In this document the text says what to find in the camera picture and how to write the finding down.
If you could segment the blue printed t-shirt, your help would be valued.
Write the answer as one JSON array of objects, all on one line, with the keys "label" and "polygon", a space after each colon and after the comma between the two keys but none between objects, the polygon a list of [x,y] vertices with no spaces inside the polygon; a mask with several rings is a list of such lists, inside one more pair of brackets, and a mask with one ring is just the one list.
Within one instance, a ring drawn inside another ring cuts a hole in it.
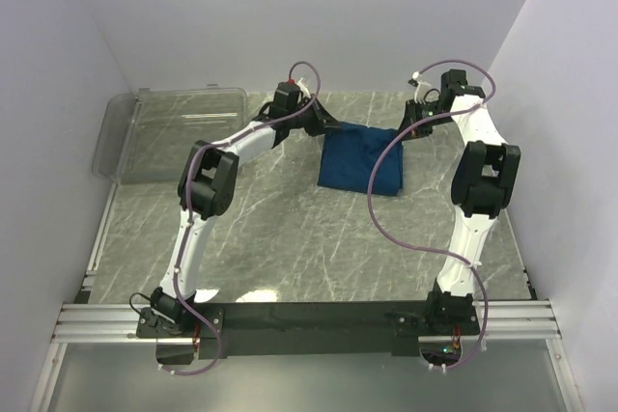
[{"label": "blue printed t-shirt", "polygon": [[[326,133],[317,185],[365,193],[376,162],[396,135],[395,129],[350,123],[343,123],[341,130]],[[398,143],[382,160],[372,193],[395,197],[403,186],[403,146]]]}]

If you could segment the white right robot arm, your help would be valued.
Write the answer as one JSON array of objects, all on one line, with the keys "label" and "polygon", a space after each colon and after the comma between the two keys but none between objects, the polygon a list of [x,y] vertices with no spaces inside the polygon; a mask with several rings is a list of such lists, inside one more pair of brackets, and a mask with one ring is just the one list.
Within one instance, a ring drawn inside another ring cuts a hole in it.
[{"label": "white right robot arm", "polygon": [[454,123],[464,148],[451,183],[455,225],[446,260],[428,294],[424,322],[444,334],[476,322],[473,311],[474,271],[500,212],[510,203],[520,165],[520,148],[498,132],[482,88],[467,82],[466,71],[450,69],[440,77],[437,99],[421,74],[412,75],[414,98],[406,102],[398,129],[404,141],[430,136],[434,127]]}]

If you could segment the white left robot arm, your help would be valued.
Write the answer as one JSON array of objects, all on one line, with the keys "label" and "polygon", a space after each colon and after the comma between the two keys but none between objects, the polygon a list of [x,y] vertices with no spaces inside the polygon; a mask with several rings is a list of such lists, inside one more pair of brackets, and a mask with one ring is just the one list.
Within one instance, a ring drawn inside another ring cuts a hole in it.
[{"label": "white left robot arm", "polygon": [[293,130],[317,137],[341,128],[316,95],[290,78],[278,84],[272,100],[246,127],[193,145],[178,185],[181,216],[173,256],[150,296],[167,334],[182,336],[197,321],[197,271],[213,226],[234,199],[239,168],[280,145]]}]

